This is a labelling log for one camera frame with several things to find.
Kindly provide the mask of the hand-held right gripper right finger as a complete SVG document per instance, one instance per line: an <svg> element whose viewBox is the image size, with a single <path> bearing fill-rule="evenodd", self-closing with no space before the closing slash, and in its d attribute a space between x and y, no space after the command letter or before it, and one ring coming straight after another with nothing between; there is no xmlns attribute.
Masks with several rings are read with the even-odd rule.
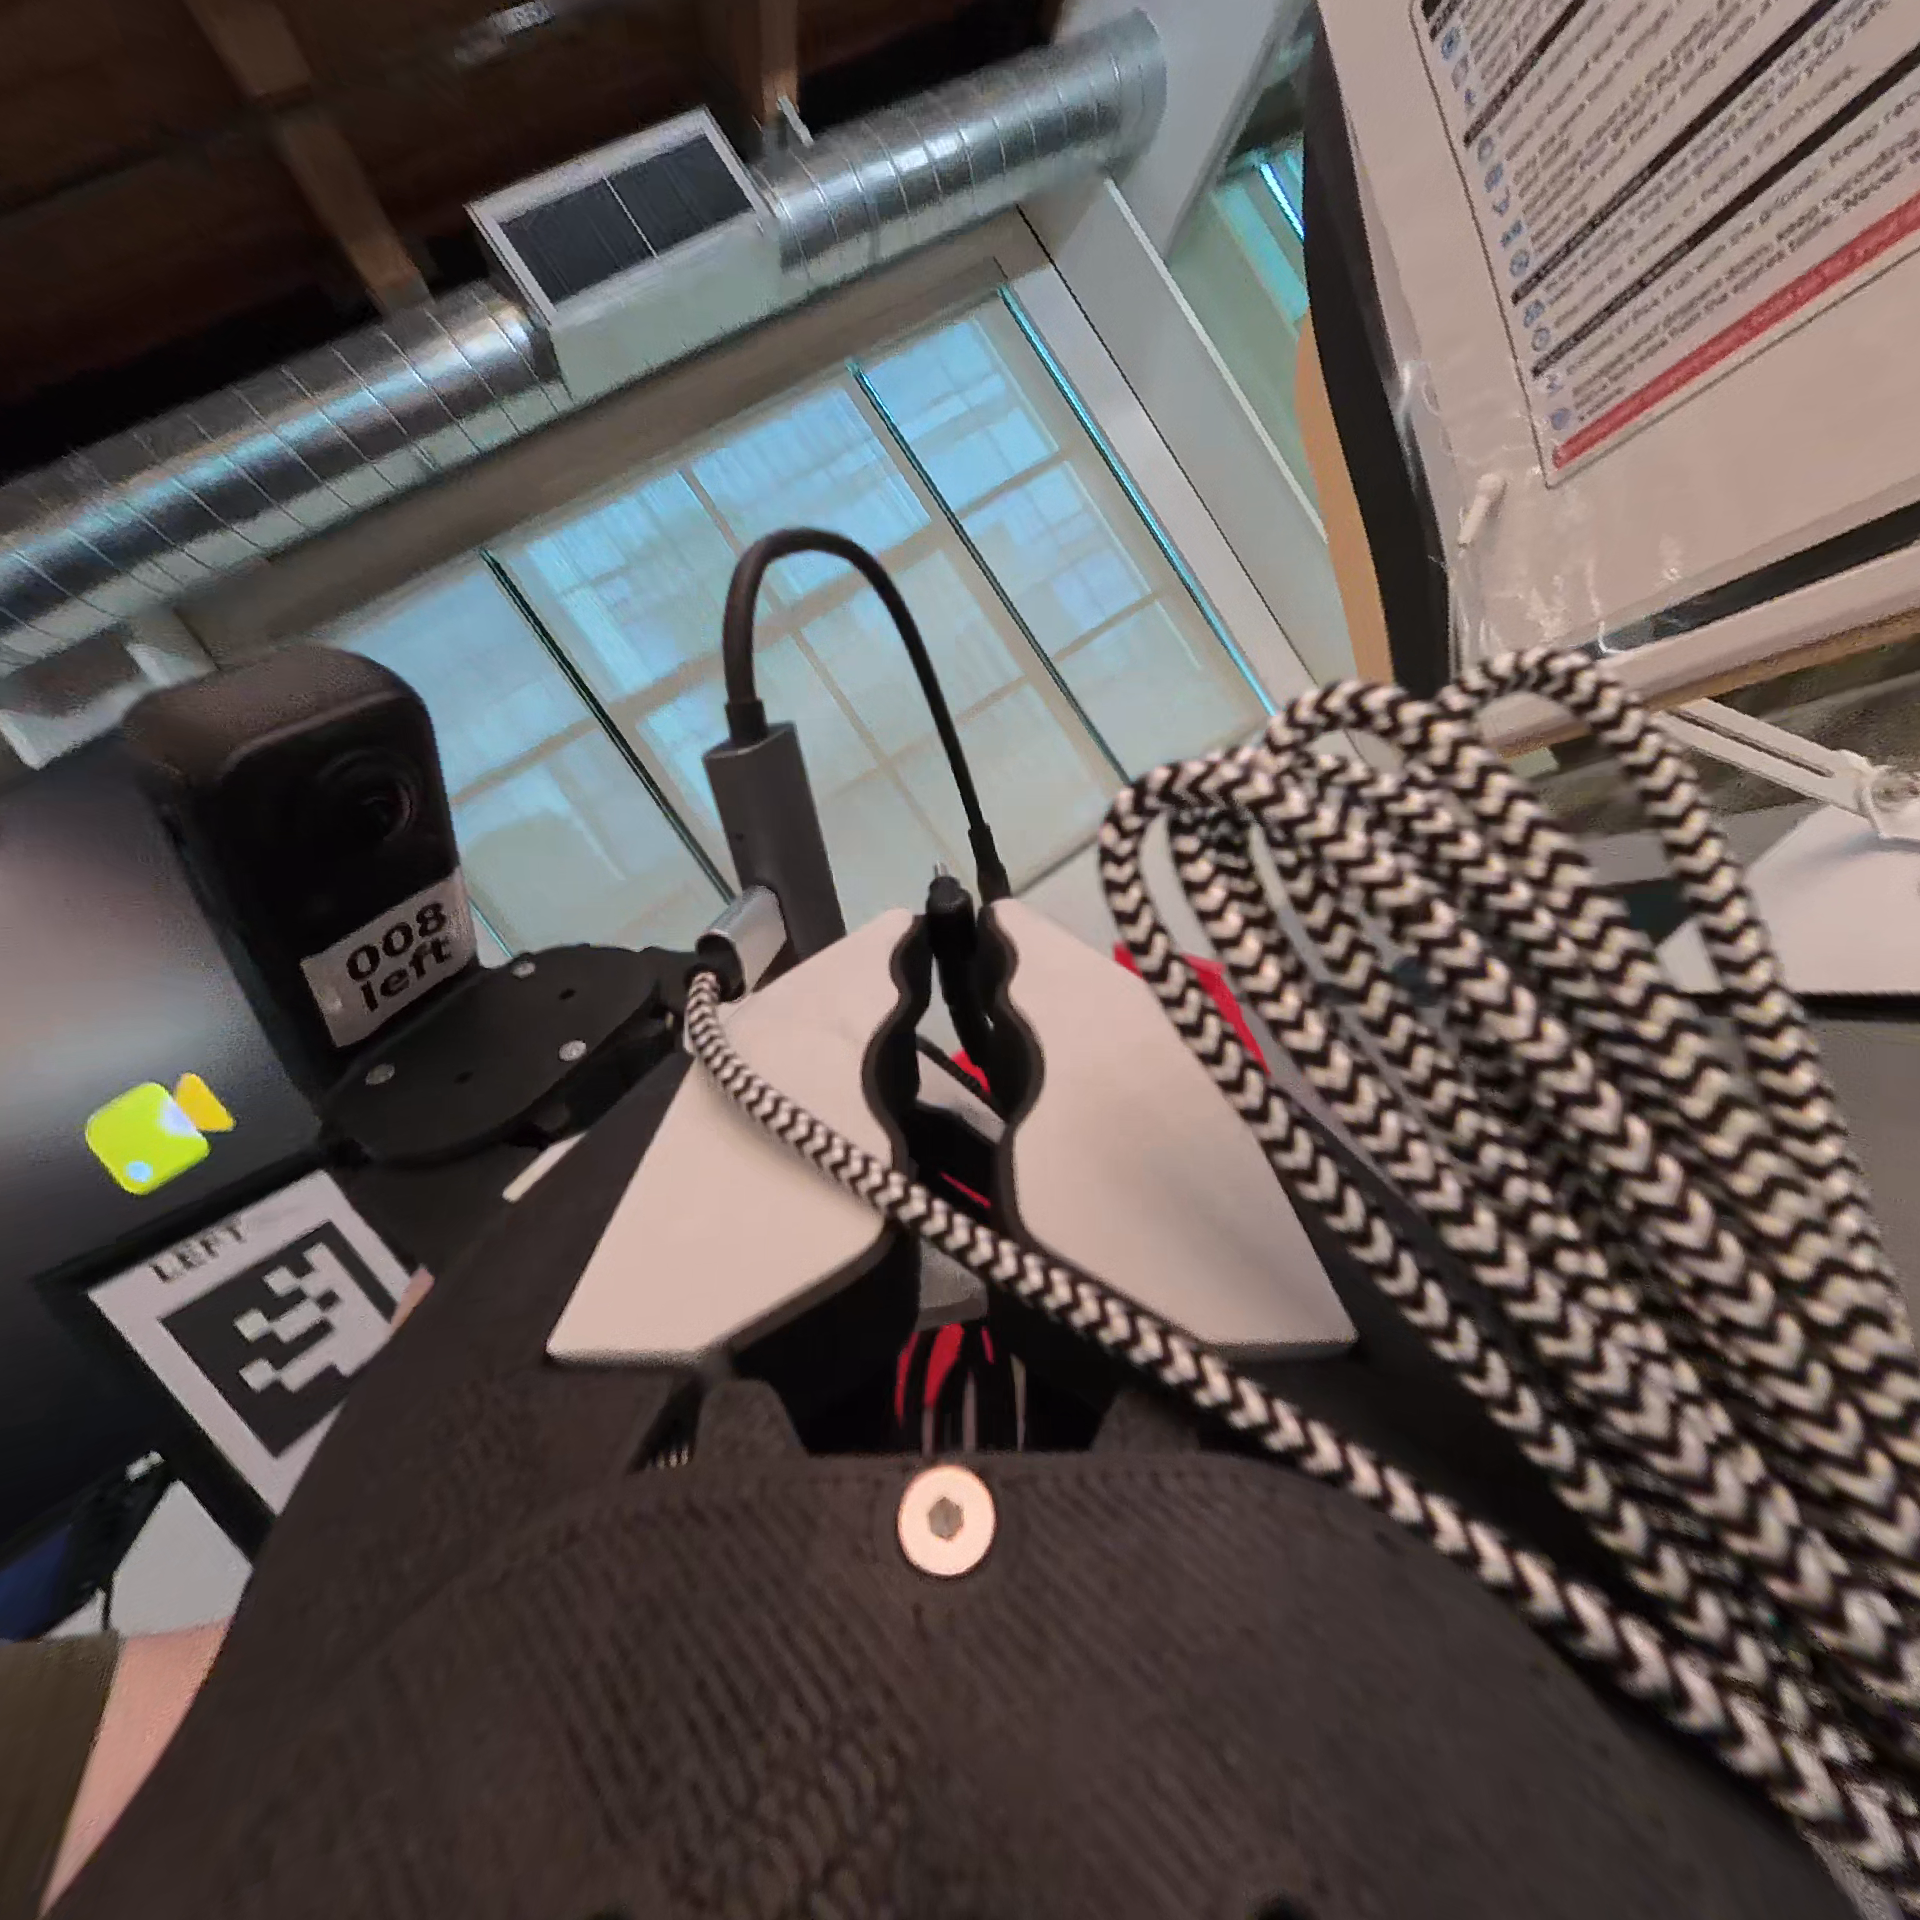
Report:
<svg viewBox="0 0 1920 1920"><path fill-rule="evenodd" d="M1003 1230L1226 1359L1344 1353L1308 1230L1155 993L1025 901L983 910L979 961L1011 1063Z"/></svg>

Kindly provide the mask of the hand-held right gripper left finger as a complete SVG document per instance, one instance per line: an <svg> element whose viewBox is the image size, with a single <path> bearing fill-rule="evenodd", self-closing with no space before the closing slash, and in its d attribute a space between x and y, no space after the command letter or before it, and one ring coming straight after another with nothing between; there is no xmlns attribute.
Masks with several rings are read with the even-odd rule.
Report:
<svg viewBox="0 0 1920 1920"><path fill-rule="evenodd" d="M773 1092L903 1169L917 1096L901 980L903 909L718 1011L730 1049ZM820 1369L888 1361L920 1314L920 1256L885 1214L773 1139L692 1065L610 1226L548 1331L563 1364L773 1359Z"/></svg>

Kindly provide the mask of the grey usb hub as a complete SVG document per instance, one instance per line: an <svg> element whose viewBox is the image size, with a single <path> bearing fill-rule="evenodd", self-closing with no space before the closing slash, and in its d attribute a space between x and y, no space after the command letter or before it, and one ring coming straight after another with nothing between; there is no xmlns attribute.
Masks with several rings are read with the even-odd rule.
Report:
<svg viewBox="0 0 1920 1920"><path fill-rule="evenodd" d="M930 909L898 923L898 950L878 947L878 931L845 931L800 736L790 722L773 722L757 692L755 643L761 586L778 563L798 555L845 563L876 590L920 686L964 806L975 884L964 889L958 878L937 875L930 883ZM778 529L757 540L730 568L722 617L722 671L725 737L704 756L704 770L742 891L763 891L780 910L780 933L772 953L778 1009L802 1021L836 1021L853 1035L857 1011L885 1016L893 1009L888 999L878 999L878 987L893 987L895 953L908 963L930 963L964 1054L971 1069L983 1071L983 1081L971 1077L968 1088L997 1118L1005 1118L1009 1096L1019 1092L1019 1069L987 1005L979 923L989 906L1011 896L1011 884L930 650L898 586L870 548L838 534L812 525Z"/></svg>

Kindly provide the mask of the person's left forearm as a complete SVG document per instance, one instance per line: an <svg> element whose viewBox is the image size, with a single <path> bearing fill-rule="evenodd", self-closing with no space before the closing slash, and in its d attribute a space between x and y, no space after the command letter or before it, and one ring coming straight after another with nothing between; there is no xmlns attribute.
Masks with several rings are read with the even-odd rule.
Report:
<svg viewBox="0 0 1920 1920"><path fill-rule="evenodd" d="M229 1626L233 1620L209 1620L122 1639L41 1909L56 1906L154 1772L203 1691Z"/></svg>

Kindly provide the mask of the dark panel yellow sticker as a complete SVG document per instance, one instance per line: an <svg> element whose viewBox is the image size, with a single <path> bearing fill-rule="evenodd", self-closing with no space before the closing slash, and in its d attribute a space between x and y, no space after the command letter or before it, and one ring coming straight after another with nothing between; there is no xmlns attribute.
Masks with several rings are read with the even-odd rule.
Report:
<svg viewBox="0 0 1920 1920"><path fill-rule="evenodd" d="M2 790L2 1288L105 1270L321 1165L131 759Z"/></svg>

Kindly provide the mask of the black white marker board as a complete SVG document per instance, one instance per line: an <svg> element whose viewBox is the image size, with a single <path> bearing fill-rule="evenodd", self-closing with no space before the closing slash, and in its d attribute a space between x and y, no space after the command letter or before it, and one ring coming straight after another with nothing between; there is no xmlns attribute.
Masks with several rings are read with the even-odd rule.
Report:
<svg viewBox="0 0 1920 1920"><path fill-rule="evenodd" d="M80 1295L209 1469L275 1523L414 1283L349 1189L309 1172Z"/></svg>

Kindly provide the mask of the white air vent box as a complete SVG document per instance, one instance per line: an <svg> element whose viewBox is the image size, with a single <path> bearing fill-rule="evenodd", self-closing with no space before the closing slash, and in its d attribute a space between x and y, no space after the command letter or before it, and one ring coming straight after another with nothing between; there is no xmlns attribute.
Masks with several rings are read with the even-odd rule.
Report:
<svg viewBox="0 0 1920 1920"><path fill-rule="evenodd" d="M575 401L711 350L780 307L766 204L708 107L467 207Z"/></svg>

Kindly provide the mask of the person's olive clothing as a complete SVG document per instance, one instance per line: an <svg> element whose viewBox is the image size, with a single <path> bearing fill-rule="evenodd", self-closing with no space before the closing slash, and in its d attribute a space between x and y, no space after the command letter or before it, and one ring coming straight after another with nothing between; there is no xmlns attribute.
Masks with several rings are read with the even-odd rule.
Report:
<svg viewBox="0 0 1920 1920"><path fill-rule="evenodd" d="M40 1918L117 1660L114 1632L2 1646L2 1918Z"/></svg>

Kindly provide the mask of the printed instruction sheet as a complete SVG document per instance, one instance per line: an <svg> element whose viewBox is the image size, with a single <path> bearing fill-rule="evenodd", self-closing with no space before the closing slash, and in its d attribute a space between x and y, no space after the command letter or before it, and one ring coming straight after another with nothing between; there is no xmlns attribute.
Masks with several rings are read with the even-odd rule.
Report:
<svg viewBox="0 0 1920 1920"><path fill-rule="evenodd" d="M1916 5L1410 5L1545 482L1916 251Z"/></svg>

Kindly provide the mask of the silver air duct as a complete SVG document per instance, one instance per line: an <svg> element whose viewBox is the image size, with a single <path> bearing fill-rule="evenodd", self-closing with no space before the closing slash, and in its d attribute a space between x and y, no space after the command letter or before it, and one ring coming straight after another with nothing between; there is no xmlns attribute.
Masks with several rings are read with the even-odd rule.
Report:
<svg viewBox="0 0 1920 1920"><path fill-rule="evenodd" d="M1111 178L1146 149L1161 112L1161 37L1134 9L742 157L772 214L778 313ZM564 393L493 255L491 268L6 482L2 673L173 608L591 405Z"/></svg>

